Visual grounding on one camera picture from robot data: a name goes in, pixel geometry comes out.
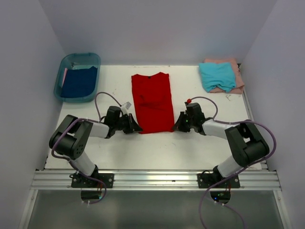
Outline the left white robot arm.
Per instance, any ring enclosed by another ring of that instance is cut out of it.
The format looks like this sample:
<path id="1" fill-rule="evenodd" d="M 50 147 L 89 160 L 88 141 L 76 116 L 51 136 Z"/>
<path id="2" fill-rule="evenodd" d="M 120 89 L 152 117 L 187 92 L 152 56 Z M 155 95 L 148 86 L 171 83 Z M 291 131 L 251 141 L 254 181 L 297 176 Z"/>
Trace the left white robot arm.
<path id="1" fill-rule="evenodd" d="M 110 106 L 106 116 L 100 121 L 77 118 L 69 114 L 49 140 L 51 155 L 66 160 L 77 173 L 81 174 L 86 186 L 94 187 L 98 184 L 99 175 L 98 167 L 85 153 L 88 139 L 90 137 L 109 139 L 117 131 L 131 134 L 141 132 L 142 128 L 131 113 L 118 106 Z"/>

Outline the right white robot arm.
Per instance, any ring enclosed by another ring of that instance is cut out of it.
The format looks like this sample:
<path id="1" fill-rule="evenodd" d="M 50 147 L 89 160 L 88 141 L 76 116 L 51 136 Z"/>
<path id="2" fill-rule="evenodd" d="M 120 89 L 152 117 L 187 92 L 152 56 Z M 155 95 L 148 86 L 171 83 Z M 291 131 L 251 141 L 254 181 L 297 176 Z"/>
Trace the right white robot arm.
<path id="1" fill-rule="evenodd" d="M 227 140 L 231 156 L 213 168 L 212 173 L 203 172 L 201 179 L 217 187 L 224 187 L 229 176 L 267 156 L 270 152 L 254 122 L 250 120 L 234 124 L 205 117 L 198 103 L 186 103 L 186 110 L 180 112 L 173 131 L 188 133 L 191 130 L 201 135 L 215 136 Z"/>

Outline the red t shirt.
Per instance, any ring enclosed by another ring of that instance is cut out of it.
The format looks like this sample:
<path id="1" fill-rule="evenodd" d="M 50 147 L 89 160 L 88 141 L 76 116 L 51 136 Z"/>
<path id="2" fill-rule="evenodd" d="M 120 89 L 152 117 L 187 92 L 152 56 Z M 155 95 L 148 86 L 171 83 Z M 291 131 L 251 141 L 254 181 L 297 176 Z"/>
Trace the red t shirt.
<path id="1" fill-rule="evenodd" d="M 174 112 L 170 75 L 159 72 L 152 76 L 135 74 L 132 96 L 141 134 L 172 132 Z"/>

